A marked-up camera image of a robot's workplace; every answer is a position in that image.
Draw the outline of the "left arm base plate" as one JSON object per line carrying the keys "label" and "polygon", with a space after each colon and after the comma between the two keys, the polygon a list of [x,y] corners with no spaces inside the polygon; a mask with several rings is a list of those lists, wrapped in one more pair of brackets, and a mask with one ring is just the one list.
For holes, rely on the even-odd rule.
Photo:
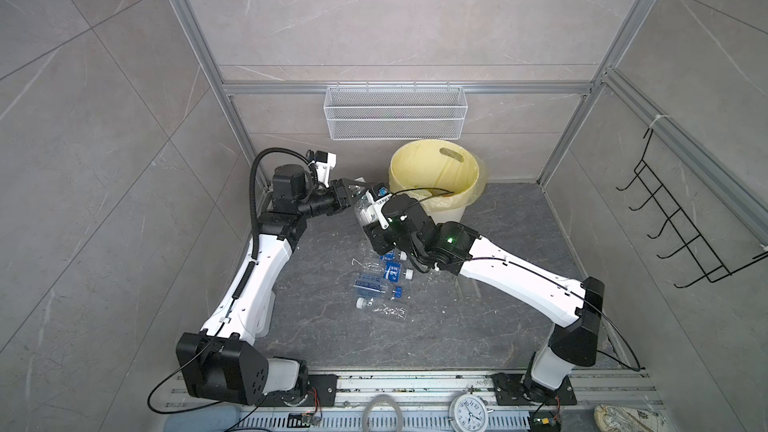
{"label": "left arm base plate", "polygon": [[310,407],[314,408],[315,395],[318,393],[321,408],[333,407],[337,395],[338,375],[310,374],[308,376],[308,391],[300,398],[294,398],[287,392],[274,392],[263,397],[259,402],[261,407]]}

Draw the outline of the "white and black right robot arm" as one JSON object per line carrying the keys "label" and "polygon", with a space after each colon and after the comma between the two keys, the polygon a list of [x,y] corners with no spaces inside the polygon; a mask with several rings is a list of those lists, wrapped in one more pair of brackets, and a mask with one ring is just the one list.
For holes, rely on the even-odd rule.
{"label": "white and black right robot arm", "polygon": [[494,244],[455,221],[436,223],[413,197],[365,193],[355,213],[378,253],[403,251],[427,271],[447,271],[493,286],[533,307],[553,324],[545,345],[534,354],[522,380],[528,397],[555,395],[576,367],[591,367],[598,355],[605,285],[549,272]]}

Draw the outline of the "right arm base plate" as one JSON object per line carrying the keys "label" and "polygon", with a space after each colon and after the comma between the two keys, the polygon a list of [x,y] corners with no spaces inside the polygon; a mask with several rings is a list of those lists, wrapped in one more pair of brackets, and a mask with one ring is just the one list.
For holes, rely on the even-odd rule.
{"label": "right arm base plate", "polygon": [[528,374],[497,372],[491,374],[492,391],[499,406],[542,404],[573,406],[577,399],[568,375],[556,390],[548,389],[528,377]]}

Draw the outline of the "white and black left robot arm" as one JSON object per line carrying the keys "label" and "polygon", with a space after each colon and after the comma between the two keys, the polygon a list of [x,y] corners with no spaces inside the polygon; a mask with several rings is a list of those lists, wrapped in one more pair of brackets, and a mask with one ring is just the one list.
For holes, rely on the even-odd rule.
{"label": "white and black left robot arm", "polygon": [[175,353],[187,393],[202,408],[223,403],[260,406],[267,399],[301,404],[309,393],[303,360],[267,358],[254,346],[268,332],[274,283],[296,249],[307,221],[334,215],[352,200],[330,173],[336,156],[282,147],[262,150],[249,176],[250,237],[224,298],[196,333],[185,333]]}

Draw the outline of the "clear tall bottle white cap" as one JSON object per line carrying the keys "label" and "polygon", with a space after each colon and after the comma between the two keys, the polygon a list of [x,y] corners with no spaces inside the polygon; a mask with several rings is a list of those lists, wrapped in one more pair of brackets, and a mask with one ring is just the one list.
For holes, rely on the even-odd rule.
{"label": "clear tall bottle white cap", "polygon": [[376,202],[379,194],[376,186],[354,182],[349,186],[353,198],[353,209],[361,227],[379,224],[379,211]]}

